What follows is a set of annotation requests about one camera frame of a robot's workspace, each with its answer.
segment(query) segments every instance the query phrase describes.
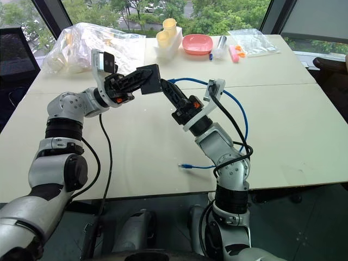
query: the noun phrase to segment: clear plastic bag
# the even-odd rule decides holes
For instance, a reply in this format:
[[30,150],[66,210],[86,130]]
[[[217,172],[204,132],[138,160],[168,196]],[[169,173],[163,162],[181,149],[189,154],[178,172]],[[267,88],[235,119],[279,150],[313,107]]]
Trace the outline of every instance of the clear plastic bag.
[[273,45],[267,37],[256,29],[242,29],[228,31],[244,53],[249,57],[279,53],[279,49]]
[[64,29],[46,56],[42,70],[48,73],[80,73],[91,70],[91,51],[115,56],[118,73],[129,74],[145,61],[145,36],[91,23],[77,23]]

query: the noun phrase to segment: yellow cup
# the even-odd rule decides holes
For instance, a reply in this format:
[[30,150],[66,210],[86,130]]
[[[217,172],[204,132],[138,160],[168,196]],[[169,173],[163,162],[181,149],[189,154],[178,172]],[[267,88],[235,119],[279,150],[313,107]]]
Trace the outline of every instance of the yellow cup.
[[163,21],[163,30],[168,32],[169,38],[176,35],[176,21],[174,18],[168,18]]
[[160,31],[156,35],[158,46],[160,48],[165,48],[169,45],[169,33],[167,31]]

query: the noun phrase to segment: tree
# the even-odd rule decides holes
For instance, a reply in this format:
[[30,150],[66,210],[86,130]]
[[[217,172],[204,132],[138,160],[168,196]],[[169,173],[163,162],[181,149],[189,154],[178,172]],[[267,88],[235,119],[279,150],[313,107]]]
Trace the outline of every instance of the tree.
[[148,1],[146,0],[127,0],[128,6],[130,8],[133,8],[136,10],[136,13],[138,14],[139,21],[141,20],[141,12],[144,9],[145,6],[148,5]]
[[227,34],[228,30],[259,28],[270,0],[192,0],[189,33]]
[[121,16],[123,17],[128,30],[130,30],[129,16],[131,15],[131,12],[129,11],[130,5],[128,0],[111,0],[110,5],[113,10],[121,12]]
[[53,47],[55,39],[30,1],[2,4],[0,14],[2,14],[0,26],[22,27],[27,41],[33,46],[33,52],[41,49],[47,53]]
[[180,19],[184,14],[184,7],[187,3],[186,0],[167,0],[161,1],[156,0],[153,2],[154,6],[160,7],[156,8],[154,15],[159,15],[163,17],[163,20],[167,18]]
[[[107,0],[63,0],[63,4],[73,23],[88,22],[116,28],[120,17]],[[31,1],[0,4],[0,26],[21,26],[23,33],[35,53],[37,50],[48,53],[55,39],[48,30]]]
[[284,37],[284,40],[293,51],[348,54],[348,45],[340,42],[293,39],[289,37]]
[[62,1],[73,24],[79,22],[93,23],[99,26],[116,28],[120,15],[107,1],[63,0]]

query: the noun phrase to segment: window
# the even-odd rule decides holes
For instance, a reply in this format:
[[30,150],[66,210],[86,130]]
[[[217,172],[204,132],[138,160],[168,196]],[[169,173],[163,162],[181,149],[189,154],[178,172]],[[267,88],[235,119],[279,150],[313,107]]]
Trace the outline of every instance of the window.
[[348,54],[348,45],[340,42],[326,42],[284,37],[284,40],[293,51],[323,53],[333,56]]
[[175,18],[183,34],[224,35],[259,28],[271,0],[62,0],[73,23],[89,22],[155,37]]
[[0,2],[0,26],[22,27],[34,56],[46,55],[55,39],[31,0]]

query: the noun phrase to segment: office chair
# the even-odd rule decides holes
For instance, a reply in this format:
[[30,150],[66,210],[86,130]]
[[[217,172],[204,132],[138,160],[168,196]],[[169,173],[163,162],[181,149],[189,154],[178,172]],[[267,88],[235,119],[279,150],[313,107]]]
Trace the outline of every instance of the office chair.
[[0,132],[40,72],[20,27],[0,29]]
[[317,57],[313,64],[320,69],[316,82],[348,123],[348,55],[346,62]]

